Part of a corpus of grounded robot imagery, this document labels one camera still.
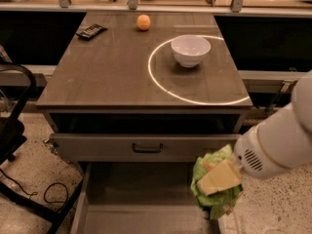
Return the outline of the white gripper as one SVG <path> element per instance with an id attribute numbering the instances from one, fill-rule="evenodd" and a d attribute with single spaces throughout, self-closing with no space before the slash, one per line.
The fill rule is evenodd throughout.
<path id="1" fill-rule="evenodd" d="M 242 169 L 250 176 L 268 179 L 290 169 L 274 160 L 265 150 L 258 127 L 251 127 L 235 143 L 234 155 Z M 225 159 L 196 183 L 205 196 L 230 189 L 242 183 L 242 175 L 235 164 Z"/>

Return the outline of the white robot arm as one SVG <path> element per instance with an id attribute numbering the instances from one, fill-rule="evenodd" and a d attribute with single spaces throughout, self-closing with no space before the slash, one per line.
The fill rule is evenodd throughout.
<path id="1" fill-rule="evenodd" d="M 291 102 L 241 135 L 234 153 L 196 182 L 204 195 L 242 183 L 242 173 L 268 179 L 312 161 L 312 71 L 300 78 Z"/>

